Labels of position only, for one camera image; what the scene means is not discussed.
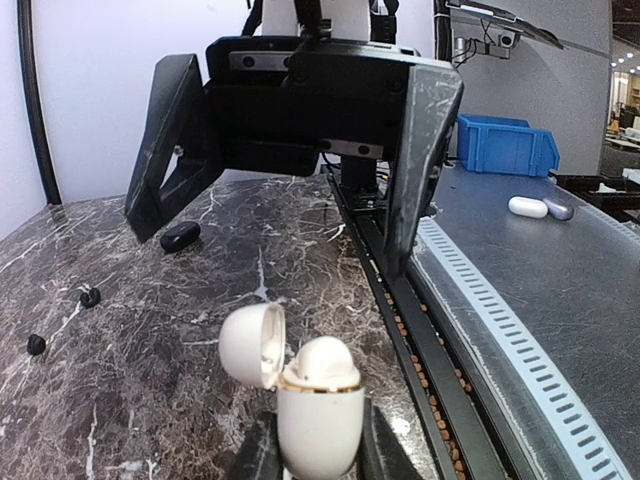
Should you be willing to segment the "white wireless earbud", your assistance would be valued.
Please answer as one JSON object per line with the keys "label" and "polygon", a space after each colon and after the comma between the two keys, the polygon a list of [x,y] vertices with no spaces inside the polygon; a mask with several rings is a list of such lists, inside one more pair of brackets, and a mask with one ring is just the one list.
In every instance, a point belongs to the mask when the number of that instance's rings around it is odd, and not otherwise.
{"label": "white wireless earbud", "polygon": [[291,362],[289,381],[305,388],[337,392],[358,388],[361,374],[344,342],[322,336],[301,347]]}

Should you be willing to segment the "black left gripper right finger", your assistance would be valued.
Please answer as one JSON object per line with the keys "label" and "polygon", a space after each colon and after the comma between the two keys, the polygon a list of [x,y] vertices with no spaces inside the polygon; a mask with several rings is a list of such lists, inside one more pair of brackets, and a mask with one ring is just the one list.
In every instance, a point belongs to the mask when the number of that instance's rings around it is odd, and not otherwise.
{"label": "black left gripper right finger", "polygon": [[422,480],[381,410],[365,400],[363,429],[357,454],[357,478]]}

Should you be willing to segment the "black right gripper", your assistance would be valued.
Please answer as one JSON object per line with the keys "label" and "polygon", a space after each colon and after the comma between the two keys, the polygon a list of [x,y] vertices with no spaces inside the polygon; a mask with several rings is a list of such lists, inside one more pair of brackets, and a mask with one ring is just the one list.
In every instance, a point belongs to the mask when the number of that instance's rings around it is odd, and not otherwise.
{"label": "black right gripper", "polygon": [[464,83],[397,46],[294,36],[223,37],[155,66],[125,201],[148,241],[228,169],[313,174],[320,152],[395,161],[383,271],[404,275],[446,158]]}

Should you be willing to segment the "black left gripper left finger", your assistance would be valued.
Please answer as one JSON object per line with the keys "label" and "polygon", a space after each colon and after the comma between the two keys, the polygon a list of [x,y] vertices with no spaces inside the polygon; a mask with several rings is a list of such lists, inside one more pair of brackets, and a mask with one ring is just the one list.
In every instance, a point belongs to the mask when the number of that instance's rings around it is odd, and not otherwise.
{"label": "black left gripper left finger", "polygon": [[240,480],[283,478],[275,413],[262,412],[246,433],[232,463],[232,478]]}

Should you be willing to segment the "white earbud charging case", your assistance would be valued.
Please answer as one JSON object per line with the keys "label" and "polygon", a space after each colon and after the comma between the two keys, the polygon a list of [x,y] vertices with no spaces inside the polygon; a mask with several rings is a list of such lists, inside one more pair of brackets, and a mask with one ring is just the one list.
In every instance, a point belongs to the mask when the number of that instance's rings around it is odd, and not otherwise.
{"label": "white earbud charging case", "polygon": [[245,306],[224,320],[218,341],[225,372],[276,391],[276,432],[284,467],[297,479],[338,479],[352,467],[363,430],[365,388],[346,344],[321,336],[289,362],[285,312]]}

